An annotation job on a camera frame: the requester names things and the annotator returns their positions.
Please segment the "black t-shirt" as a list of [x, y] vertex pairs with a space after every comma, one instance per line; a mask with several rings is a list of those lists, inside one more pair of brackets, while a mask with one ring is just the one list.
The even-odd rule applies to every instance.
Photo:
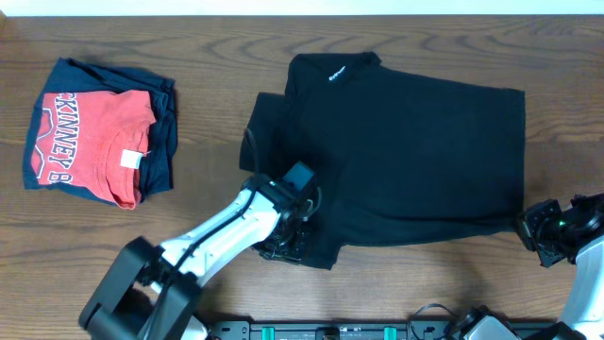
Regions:
[[239, 166], [273, 178], [297, 162], [321, 203], [294, 261], [330, 269], [344, 246], [489, 235], [523, 207], [525, 95], [385, 67], [372, 52], [300, 54], [281, 94], [260, 93], [256, 147]]

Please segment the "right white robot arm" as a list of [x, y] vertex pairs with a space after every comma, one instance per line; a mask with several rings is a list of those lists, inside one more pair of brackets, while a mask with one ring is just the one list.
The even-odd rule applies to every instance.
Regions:
[[558, 321], [533, 340], [603, 338], [603, 195], [575, 195], [563, 210], [548, 199], [517, 218], [515, 232], [544, 268], [563, 260], [576, 267], [573, 287]]

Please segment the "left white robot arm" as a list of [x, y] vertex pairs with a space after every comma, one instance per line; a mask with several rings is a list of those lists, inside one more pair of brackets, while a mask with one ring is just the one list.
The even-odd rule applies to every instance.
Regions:
[[319, 205], [314, 175], [250, 178], [235, 200], [195, 229], [158, 246], [126, 244], [82, 310], [93, 339], [204, 339], [194, 317], [204, 286], [249, 247], [289, 261], [301, 249], [301, 225]]

